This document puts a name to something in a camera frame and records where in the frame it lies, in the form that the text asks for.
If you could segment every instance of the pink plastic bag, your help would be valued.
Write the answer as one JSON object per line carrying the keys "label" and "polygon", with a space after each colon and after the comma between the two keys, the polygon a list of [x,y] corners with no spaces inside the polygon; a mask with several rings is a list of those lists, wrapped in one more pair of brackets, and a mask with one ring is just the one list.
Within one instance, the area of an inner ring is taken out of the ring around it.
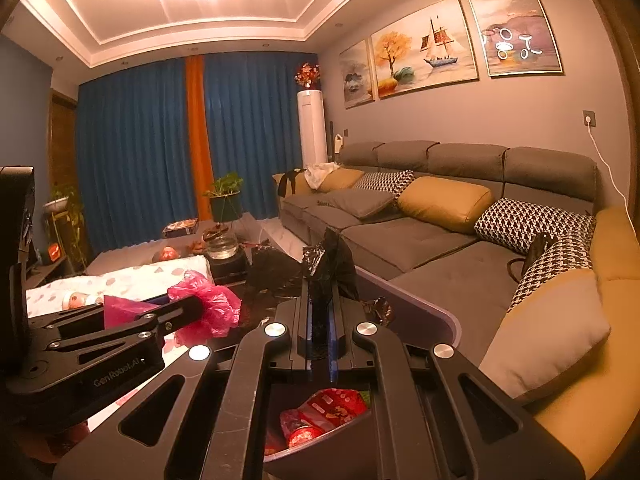
{"label": "pink plastic bag", "polygon": [[113,328],[125,323],[135,321],[148,310],[157,307],[153,303],[143,303],[142,301],[125,300],[115,296],[104,297],[104,327]]}
{"label": "pink plastic bag", "polygon": [[240,299],[226,286],[214,285],[195,270],[187,270],[184,279],[166,293],[172,301],[194,295],[204,306],[200,320],[176,331],[178,344],[203,344],[211,337],[226,337],[230,328],[238,326]]}

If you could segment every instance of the small box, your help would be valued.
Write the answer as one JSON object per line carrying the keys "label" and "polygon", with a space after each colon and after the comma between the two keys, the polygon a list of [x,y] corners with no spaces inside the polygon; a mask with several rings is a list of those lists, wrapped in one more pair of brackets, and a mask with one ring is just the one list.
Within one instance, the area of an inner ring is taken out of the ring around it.
{"label": "small box", "polygon": [[169,224],[162,229],[162,238],[176,238],[178,236],[193,235],[198,230],[198,219],[189,218]]}

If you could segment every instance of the white tile floor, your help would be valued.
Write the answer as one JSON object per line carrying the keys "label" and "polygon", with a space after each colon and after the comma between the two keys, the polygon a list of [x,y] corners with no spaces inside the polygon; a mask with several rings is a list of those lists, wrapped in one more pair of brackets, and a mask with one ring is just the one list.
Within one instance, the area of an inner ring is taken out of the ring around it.
{"label": "white tile floor", "polygon": [[283,252],[299,262],[302,261],[302,248],[306,244],[287,228],[283,227],[279,218],[267,218],[258,222]]}

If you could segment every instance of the sectional sofa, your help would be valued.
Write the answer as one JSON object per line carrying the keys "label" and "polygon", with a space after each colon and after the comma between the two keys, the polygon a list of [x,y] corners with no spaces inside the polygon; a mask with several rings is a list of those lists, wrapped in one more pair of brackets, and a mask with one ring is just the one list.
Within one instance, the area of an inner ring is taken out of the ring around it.
{"label": "sectional sofa", "polygon": [[[640,330],[640,248],[622,208],[596,211],[594,162],[537,148],[428,140],[351,144],[343,148],[340,162],[366,173],[413,170],[416,178],[468,182],[489,189],[494,200],[597,213],[590,254],[610,335],[569,385],[529,409],[580,459],[587,478],[616,478],[611,475],[638,442],[640,427],[640,356],[634,351]],[[521,255],[480,240],[473,231],[448,230],[397,208],[361,220],[323,205],[325,196],[299,174],[295,194],[280,202],[284,227],[310,244],[319,242],[327,228],[339,232],[357,266],[457,317],[462,326],[458,350],[479,365],[498,329],[514,317],[506,314],[518,284],[507,263]],[[458,199],[455,193],[430,197],[453,209]]]}

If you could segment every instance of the decorative flower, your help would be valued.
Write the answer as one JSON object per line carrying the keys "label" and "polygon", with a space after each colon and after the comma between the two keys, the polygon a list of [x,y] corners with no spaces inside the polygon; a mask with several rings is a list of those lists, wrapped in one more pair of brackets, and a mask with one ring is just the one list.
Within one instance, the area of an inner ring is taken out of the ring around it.
{"label": "decorative flower", "polygon": [[315,88],[316,82],[320,79],[320,67],[305,63],[296,73],[296,83],[306,89]]}

